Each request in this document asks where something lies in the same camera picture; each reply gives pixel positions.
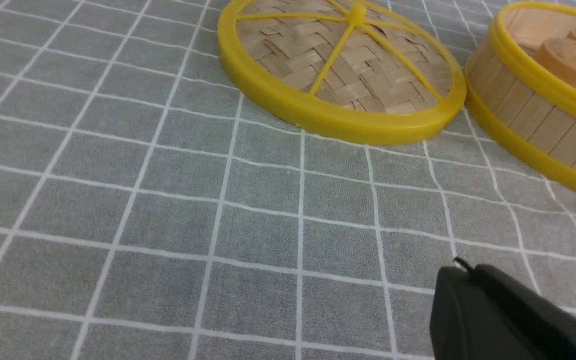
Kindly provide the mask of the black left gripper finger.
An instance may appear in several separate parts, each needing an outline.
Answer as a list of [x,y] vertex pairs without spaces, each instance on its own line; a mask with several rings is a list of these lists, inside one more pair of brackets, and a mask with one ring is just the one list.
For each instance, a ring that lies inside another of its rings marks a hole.
[[576,360],[576,317],[502,270],[442,266],[430,312],[437,360]]

